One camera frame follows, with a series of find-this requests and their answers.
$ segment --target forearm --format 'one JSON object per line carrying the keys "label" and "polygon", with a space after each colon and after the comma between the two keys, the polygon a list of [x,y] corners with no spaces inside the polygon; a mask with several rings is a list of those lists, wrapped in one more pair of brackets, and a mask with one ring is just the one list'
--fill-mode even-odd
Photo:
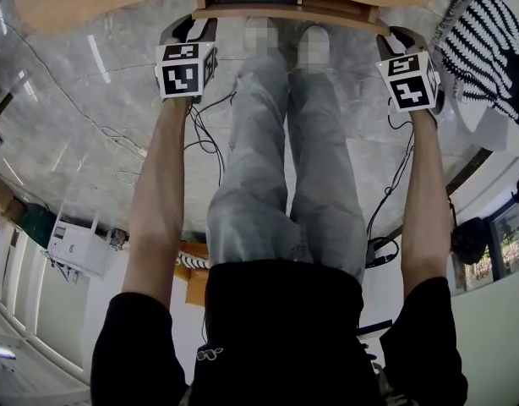
{"label": "forearm", "polygon": [[445,277],[451,239],[449,202],[434,121],[426,110],[411,115],[415,147],[402,227],[405,297],[421,282]]}
{"label": "forearm", "polygon": [[167,100],[135,185],[129,218],[130,257],[123,291],[169,306],[183,231],[184,124],[188,98]]}

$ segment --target floor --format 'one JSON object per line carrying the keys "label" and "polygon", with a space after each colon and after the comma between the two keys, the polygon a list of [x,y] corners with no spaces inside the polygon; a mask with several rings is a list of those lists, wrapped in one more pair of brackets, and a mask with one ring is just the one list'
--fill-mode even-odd
{"label": "floor", "polygon": [[[382,9],[380,17],[388,25],[412,28],[430,40],[449,1]],[[108,227],[128,228],[134,173],[141,167],[139,150],[147,149],[161,109],[153,76],[155,46],[173,20],[194,8],[195,0],[151,0],[70,31],[43,35],[22,24],[14,0],[0,0],[0,17],[7,24],[0,21],[0,96],[21,74],[28,78],[0,117],[4,139],[0,174],[14,183],[18,194],[34,202],[41,198],[54,211],[65,200],[79,206],[77,212],[99,210]],[[219,67],[201,107],[234,88],[244,59],[244,22],[220,20]],[[380,59],[374,35],[326,27],[331,36],[329,76],[336,87],[359,201],[368,221],[404,155],[409,129],[394,131],[386,122],[389,96],[374,66]],[[295,24],[286,23],[281,38],[290,41],[296,29]],[[407,115],[393,116],[394,122],[406,119]],[[226,154],[229,103],[205,112],[204,121]],[[451,110],[442,113],[439,123],[446,180],[450,180],[478,148],[470,144]],[[194,137],[188,127],[186,141]],[[184,229],[204,232],[207,207],[218,185],[218,163],[216,156],[198,146],[186,150],[185,162]],[[408,174],[380,211],[374,235],[400,225]],[[296,178],[289,149],[286,175],[291,201]]]}

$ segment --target person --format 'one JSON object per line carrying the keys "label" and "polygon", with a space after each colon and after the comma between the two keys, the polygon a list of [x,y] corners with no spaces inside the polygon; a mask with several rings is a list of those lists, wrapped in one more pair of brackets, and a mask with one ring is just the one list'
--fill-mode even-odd
{"label": "person", "polygon": [[[245,29],[227,171],[208,212],[207,344],[185,383],[169,304],[183,231],[189,98],[164,103],[135,187],[129,262],[91,371],[103,404],[384,404],[356,338],[367,236],[333,85],[329,36],[315,25],[287,73],[269,19]],[[284,121],[297,172],[286,214]],[[411,113],[412,174],[402,230],[405,302],[381,338],[385,373],[424,405],[462,405],[446,276],[451,217],[434,120]]]}

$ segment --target white cabinet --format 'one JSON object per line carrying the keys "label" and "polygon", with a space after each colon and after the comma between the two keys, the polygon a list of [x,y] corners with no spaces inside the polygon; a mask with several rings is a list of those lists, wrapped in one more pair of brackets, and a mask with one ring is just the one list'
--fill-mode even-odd
{"label": "white cabinet", "polygon": [[103,277],[106,269],[109,241],[107,236],[96,234],[98,228],[97,211],[91,224],[76,222],[63,215],[64,206],[58,213],[47,252],[49,256],[64,265],[83,272],[87,277]]}

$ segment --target jeans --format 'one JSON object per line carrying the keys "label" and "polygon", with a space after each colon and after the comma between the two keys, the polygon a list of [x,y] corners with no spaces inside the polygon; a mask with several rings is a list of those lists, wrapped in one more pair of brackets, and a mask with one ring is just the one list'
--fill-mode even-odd
{"label": "jeans", "polygon": [[[284,119],[297,173],[286,215]],[[363,279],[367,236],[332,83],[287,74],[278,50],[248,58],[233,99],[227,170],[210,203],[210,265],[290,260]]]}

